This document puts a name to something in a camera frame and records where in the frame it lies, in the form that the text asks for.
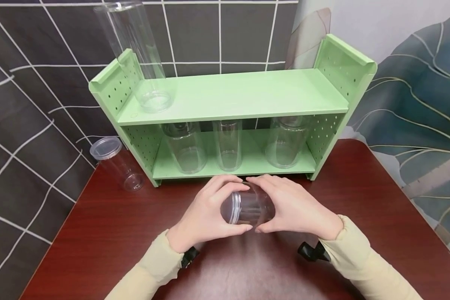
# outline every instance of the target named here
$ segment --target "light sleeve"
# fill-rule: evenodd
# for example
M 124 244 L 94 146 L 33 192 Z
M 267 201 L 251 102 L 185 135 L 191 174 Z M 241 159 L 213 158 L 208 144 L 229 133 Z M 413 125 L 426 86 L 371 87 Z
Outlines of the light sleeve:
M 332 265 L 349 279 L 367 300 L 421 300 L 415 289 L 376 253 L 367 237 L 348 218 L 335 240 L 320 240 Z
M 165 230 L 105 300 L 150 300 L 159 287 L 177 278 L 183 254 L 171 249 Z

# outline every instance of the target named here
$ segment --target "gray tile wall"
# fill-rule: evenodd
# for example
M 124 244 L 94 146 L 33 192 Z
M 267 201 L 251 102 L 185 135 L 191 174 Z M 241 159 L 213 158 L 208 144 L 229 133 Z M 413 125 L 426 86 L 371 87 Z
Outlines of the gray tile wall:
M 102 2 L 0 0 L 0 299 L 19 298 L 95 169 L 90 145 L 116 134 L 87 87 L 115 58 Z M 144 4 L 172 77 L 284 69 L 297 2 Z

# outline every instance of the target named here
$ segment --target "reddish-brown tabletop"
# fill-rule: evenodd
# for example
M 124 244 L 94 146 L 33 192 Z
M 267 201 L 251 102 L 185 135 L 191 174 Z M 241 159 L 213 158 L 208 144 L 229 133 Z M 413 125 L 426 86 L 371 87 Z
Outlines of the reddish-brown tabletop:
M 341 140 L 316 181 L 290 178 L 348 215 L 424 299 L 450 299 L 450 252 L 365 145 Z M 98 167 L 21 299 L 104 299 L 205 182 L 147 183 L 127 193 Z M 296 254 L 306 238 L 250 232 L 210 241 L 154 299 L 361 299 L 332 265 Z

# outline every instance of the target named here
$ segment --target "green desktop organizer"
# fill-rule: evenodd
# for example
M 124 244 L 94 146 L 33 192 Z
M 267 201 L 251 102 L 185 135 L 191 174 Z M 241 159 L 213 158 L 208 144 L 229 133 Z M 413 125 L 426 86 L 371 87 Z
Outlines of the green desktop organizer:
M 168 78 L 174 103 L 156 114 L 143 112 L 131 95 L 130 85 L 138 84 L 143 75 L 130 49 L 95 76 L 89 89 L 155 187 L 164 179 L 224 173 L 216 163 L 212 132 L 201 133 L 208 155 L 205 167 L 196 174 L 181 173 L 162 139 L 160 124 L 297 115 L 314 116 L 298 164 L 273 167 L 264 154 L 269 130 L 244 130 L 243 162 L 231 173 L 306 173 L 314 180 L 376 72 L 373 60 L 326 35 L 313 69 Z

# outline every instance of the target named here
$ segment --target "clear plastic cup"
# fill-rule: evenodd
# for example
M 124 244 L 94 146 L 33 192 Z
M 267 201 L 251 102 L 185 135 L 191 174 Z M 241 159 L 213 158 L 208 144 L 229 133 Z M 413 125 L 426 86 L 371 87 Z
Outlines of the clear plastic cup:
M 258 226 L 275 216 L 275 205 L 259 186 L 244 183 L 249 190 L 233 192 L 221 207 L 222 217 L 229 224 L 251 224 Z
M 165 80 L 145 6 L 140 1 L 120 1 L 94 10 L 120 66 L 126 73 L 134 70 L 128 81 L 143 110 L 159 113 L 169 108 L 172 91 Z
M 207 155 L 198 123 L 162 124 L 162 130 L 181 173 L 194 174 L 205 167 Z
M 265 149 L 268 162 L 277 168 L 291 168 L 307 139 L 311 116 L 274 117 Z
M 99 139 L 90 148 L 90 154 L 127 192 L 139 190 L 145 183 L 142 169 L 117 137 Z
M 218 166 L 226 172 L 240 168 L 242 164 L 242 121 L 213 121 Z

